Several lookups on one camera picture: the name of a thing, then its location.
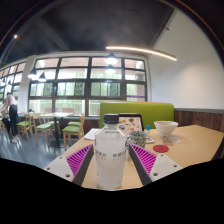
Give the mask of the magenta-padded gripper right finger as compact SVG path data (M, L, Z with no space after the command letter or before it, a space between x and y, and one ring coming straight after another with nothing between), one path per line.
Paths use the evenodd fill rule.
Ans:
M134 144L129 145L128 182L145 186L164 178L182 167L164 153L158 155Z

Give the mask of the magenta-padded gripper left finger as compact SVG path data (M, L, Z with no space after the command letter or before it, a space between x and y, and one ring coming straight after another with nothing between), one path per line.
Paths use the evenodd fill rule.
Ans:
M67 157L57 157L44 170L81 186L93 155L93 145L90 144Z

